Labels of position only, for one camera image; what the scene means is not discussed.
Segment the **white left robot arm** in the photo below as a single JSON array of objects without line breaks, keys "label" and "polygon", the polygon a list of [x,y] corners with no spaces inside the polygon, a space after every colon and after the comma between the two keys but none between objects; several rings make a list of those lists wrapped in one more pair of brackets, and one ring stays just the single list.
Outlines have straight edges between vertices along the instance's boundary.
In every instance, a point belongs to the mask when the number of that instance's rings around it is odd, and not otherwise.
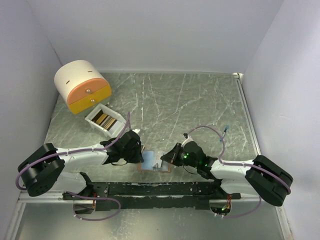
[{"label": "white left robot arm", "polygon": [[72,192],[81,199],[89,199],[94,185],[85,172],[76,172],[83,166],[115,165],[119,160],[140,164],[142,143],[133,130],[120,138],[111,138],[84,148],[56,148],[46,143],[18,167],[18,180],[30,197],[38,197],[48,191]]}]

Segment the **pink blue card holder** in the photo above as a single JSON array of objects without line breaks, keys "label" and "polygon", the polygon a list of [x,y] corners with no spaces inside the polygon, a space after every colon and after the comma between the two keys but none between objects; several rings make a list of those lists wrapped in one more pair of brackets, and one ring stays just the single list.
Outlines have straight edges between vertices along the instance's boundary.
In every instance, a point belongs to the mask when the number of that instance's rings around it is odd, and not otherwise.
[{"label": "pink blue card holder", "polygon": [[138,164],[138,170],[145,172],[170,173],[171,165],[165,161],[162,161],[162,166],[160,169],[153,169],[154,152],[155,151],[150,150],[143,151],[143,162]]}]

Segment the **white crest credit card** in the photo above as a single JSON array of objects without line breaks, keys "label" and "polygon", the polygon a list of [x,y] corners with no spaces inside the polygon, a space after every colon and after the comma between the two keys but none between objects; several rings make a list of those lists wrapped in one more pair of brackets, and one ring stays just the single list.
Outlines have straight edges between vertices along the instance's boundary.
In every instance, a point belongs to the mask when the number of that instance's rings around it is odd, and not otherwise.
[{"label": "white crest credit card", "polygon": [[164,155],[164,151],[163,150],[158,150],[154,152],[154,159],[153,159],[153,163],[152,163],[152,168],[154,170],[158,170],[162,167],[162,160],[161,157]]}]

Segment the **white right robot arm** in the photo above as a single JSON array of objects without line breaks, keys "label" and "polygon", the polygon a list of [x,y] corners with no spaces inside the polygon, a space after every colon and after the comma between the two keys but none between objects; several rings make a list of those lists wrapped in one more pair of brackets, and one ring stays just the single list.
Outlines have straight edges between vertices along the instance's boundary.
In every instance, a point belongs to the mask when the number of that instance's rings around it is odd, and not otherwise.
[{"label": "white right robot arm", "polygon": [[243,162],[219,160],[206,155],[195,142],[177,143],[160,157],[171,165],[195,168],[206,180],[213,180],[212,193],[218,199],[230,194],[248,194],[281,207],[291,193],[293,177],[264,155]]}]

